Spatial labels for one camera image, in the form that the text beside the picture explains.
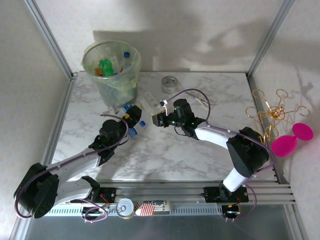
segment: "tape roll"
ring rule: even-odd
[[[174,76],[165,76],[161,80],[161,88],[165,93],[172,94],[178,90],[179,81]]]

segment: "green plastic bottle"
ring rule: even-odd
[[[110,77],[114,75],[114,69],[112,68],[112,63],[108,58],[105,60],[100,60],[99,67],[101,68],[102,75],[104,77]]]

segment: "metal lid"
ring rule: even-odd
[[[134,203],[130,199],[124,198],[117,203],[115,210],[120,217],[128,217],[134,211]]]

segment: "tin can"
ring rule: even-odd
[[[121,199],[115,207],[116,214],[123,219],[130,219],[135,215],[134,203],[128,199]]]

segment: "white wall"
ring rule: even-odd
[[[246,72],[283,0],[36,0],[72,70],[84,49],[119,39],[142,71]]]
[[[310,240],[320,239],[320,1],[296,0],[268,52],[254,74],[257,87],[274,103],[278,88],[289,92],[286,110],[305,105],[309,117],[293,115],[295,122],[314,130],[311,142],[299,141],[291,157],[281,159]],[[282,135],[291,126],[280,124]]]
[[[67,87],[56,59],[21,0],[0,4],[0,239],[16,220],[13,194],[43,159]]]

